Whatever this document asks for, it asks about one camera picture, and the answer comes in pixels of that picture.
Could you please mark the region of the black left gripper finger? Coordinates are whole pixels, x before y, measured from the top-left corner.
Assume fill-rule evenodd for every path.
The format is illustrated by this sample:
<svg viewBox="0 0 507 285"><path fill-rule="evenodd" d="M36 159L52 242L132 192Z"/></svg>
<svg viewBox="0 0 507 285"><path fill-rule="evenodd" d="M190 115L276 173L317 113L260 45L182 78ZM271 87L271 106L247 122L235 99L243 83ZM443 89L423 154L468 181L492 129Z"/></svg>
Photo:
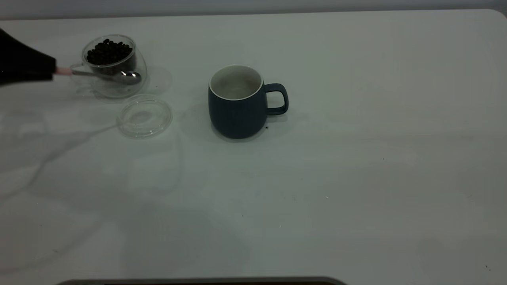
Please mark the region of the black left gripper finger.
<svg viewBox="0 0 507 285"><path fill-rule="evenodd" d="M0 30L0 85L52 81L57 71L53 57L34 50Z"/></svg>

